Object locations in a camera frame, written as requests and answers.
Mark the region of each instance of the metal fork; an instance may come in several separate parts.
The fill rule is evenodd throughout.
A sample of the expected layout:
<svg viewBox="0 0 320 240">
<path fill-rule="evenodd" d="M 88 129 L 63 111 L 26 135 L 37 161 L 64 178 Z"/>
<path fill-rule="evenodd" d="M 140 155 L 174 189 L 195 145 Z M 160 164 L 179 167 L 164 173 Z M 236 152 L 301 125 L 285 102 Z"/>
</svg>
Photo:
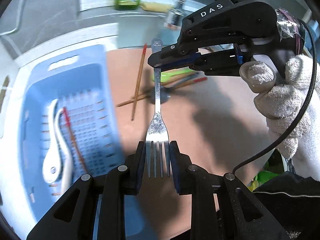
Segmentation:
<svg viewBox="0 0 320 240">
<path fill-rule="evenodd" d="M 161 39 L 153 39 L 151 42 L 152 53 L 161 51 L 163 43 Z M 151 147 L 153 144 L 153 166 L 154 166 L 154 176 L 157 177 L 157 155 L 160 159 L 160 173 L 163 178 L 163 160 L 162 160 L 162 150 L 164 147 L 165 160 L 167 164 L 168 177 L 170 177 L 170 152 L 169 152 L 169 136 L 167 128 L 162 120 L 160 113 L 160 77 L 161 69 L 153 68 L 155 76 L 155 114 L 149 125 L 147 136 L 146 136 L 146 158 L 147 158 L 147 168 L 148 176 L 150 177 L 151 169 Z"/>
</svg>

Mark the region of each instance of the red-tipped chopstick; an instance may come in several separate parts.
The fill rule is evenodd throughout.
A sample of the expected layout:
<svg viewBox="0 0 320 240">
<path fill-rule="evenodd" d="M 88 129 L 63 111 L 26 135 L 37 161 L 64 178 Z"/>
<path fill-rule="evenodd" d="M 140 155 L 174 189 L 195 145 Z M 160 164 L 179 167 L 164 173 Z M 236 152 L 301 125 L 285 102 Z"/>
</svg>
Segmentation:
<svg viewBox="0 0 320 240">
<path fill-rule="evenodd" d="M 147 51 L 147 44 L 144 44 L 144 47 L 143 47 L 143 50 L 142 50 L 142 55 L 141 55 L 141 60 L 140 60 L 138 77 L 137 77 L 136 90 L 134 91 L 131 121 L 134 120 L 134 114 L 136 113 L 136 106 L 137 106 L 137 101 L 138 101 L 140 82 L 141 82 L 141 77 L 142 77 L 142 69 L 143 69 L 144 58 L 146 56 L 146 51 Z"/>
<path fill-rule="evenodd" d="M 62 112 L 63 112 L 64 119 L 65 119 L 65 121 L 66 121 L 66 125 L 67 125 L 67 127 L 68 127 L 68 131 L 69 131 L 69 135 L 70 135 L 70 138 L 71 138 L 71 141 L 72 141 L 72 145 L 73 145 L 73 147 L 76 149 L 76 152 L 77 152 L 77 154 L 78 154 L 79 161 L 80 161 L 81 165 L 83 166 L 84 171 L 85 171 L 86 173 L 88 173 L 88 169 L 87 169 L 87 167 L 85 166 L 84 159 L 83 159 L 82 154 L 81 154 L 81 152 L 80 152 L 80 150 L 79 150 L 79 148 L 78 148 L 78 144 L 77 144 L 77 142 L 76 142 L 76 138 L 75 138 L 75 136 L 74 136 L 74 134 L 73 134 L 73 131 L 72 131 L 72 128 L 71 128 L 70 117 L 69 117 L 67 108 L 64 107 Z"/>
<path fill-rule="evenodd" d="M 207 77 L 202 77 L 202 78 L 197 78 L 197 79 L 194 79 L 194 80 L 189 80 L 189 81 L 186 81 L 186 82 L 180 84 L 179 86 L 175 87 L 174 89 L 186 87 L 186 86 L 189 86 L 189 85 L 198 83 L 198 82 L 205 81 L 205 80 L 207 80 L 207 79 L 208 79 Z M 141 94 L 141 95 L 138 96 L 137 101 L 143 100 L 143 99 L 145 99 L 145 98 L 147 98 L 147 97 L 149 97 L 148 94 L 146 94 L 146 93 Z M 125 102 L 123 102 L 123 103 L 120 103 L 120 104 L 116 105 L 116 107 L 125 106 L 125 105 L 131 104 L 131 103 L 133 103 L 133 102 L 134 102 L 134 99 L 130 99 L 130 100 L 128 100 L 128 101 L 125 101 Z"/>
</svg>

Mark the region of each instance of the table surface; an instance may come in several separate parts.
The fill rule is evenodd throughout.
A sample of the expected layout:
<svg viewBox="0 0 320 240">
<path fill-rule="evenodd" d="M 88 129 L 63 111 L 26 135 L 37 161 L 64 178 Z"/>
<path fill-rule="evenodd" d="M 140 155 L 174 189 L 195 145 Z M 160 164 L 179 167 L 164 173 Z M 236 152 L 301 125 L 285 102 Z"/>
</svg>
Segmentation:
<svg viewBox="0 0 320 240">
<path fill-rule="evenodd" d="M 107 53 L 108 73 L 114 104 L 134 95 L 142 49 L 117 49 Z M 140 88 L 151 86 L 152 67 L 147 49 Z M 240 77 L 208 76 L 208 80 L 175 91 L 161 105 L 170 140 L 180 152 L 209 173 L 223 175 L 270 144 L 265 117 L 254 107 L 252 93 Z M 147 100 L 116 108 L 121 143 L 126 155 L 135 153 L 144 141 L 154 114 Z M 241 168 L 236 175 L 247 184 L 267 161 L 264 156 Z M 191 195 L 179 196 L 172 177 L 148 178 L 146 168 L 138 200 L 159 239 L 170 239 L 191 223 Z"/>
</svg>

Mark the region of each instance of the light blue dish rack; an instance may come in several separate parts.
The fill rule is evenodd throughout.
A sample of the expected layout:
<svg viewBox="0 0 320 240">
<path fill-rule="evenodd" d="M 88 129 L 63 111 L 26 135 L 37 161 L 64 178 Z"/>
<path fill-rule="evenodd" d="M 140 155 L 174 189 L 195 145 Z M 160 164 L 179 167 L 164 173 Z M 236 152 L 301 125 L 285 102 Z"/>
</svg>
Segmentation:
<svg viewBox="0 0 320 240">
<path fill-rule="evenodd" d="M 52 63 L 70 58 L 77 60 L 48 71 Z M 43 160 L 50 146 L 48 106 L 56 98 L 59 100 L 57 110 L 63 106 L 68 109 L 72 130 L 92 176 L 105 174 L 124 162 L 108 83 L 104 46 L 77 49 L 36 65 L 24 94 L 19 133 L 24 186 L 38 221 L 60 197 L 60 179 L 49 185 L 42 176 Z M 73 181 L 76 181 L 85 171 L 64 124 L 61 116 L 60 126 L 72 150 Z M 125 196 L 124 202 L 128 239 L 156 239 L 135 197 Z"/>
</svg>

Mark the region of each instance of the white glove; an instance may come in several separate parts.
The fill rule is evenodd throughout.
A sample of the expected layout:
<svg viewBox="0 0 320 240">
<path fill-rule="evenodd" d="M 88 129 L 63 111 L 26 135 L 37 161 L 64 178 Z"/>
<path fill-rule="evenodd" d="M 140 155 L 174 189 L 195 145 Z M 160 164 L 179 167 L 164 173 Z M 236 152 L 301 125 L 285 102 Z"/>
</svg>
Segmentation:
<svg viewBox="0 0 320 240">
<path fill-rule="evenodd" d="M 267 117 L 269 136 L 275 141 L 297 116 L 308 93 L 313 61 L 298 55 L 286 64 L 287 85 L 274 86 L 272 68 L 261 61 L 246 63 L 240 75 L 250 89 L 260 93 L 254 103 L 258 111 Z M 316 88 L 310 105 L 293 132 L 277 147 L 287 160 L 292 159 L 298 175 L 320 181 L 320 80 L 317 74 Z"/>
</svg>

